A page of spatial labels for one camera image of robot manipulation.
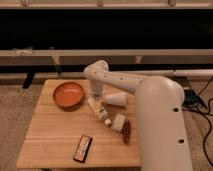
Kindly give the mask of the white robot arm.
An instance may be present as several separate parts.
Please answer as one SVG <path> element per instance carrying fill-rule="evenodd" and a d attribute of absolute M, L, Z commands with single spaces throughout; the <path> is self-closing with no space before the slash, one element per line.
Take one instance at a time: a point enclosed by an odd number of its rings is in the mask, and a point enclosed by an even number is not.
<path fill-rule="evenodd" d="M 84 76 L 95 98 L 102 96 L 105 84 L 135 96 L 141 171 L 193 171 L 179 83 L 160 75 L 111 72 L 103 60 L 88 65 Z"/>

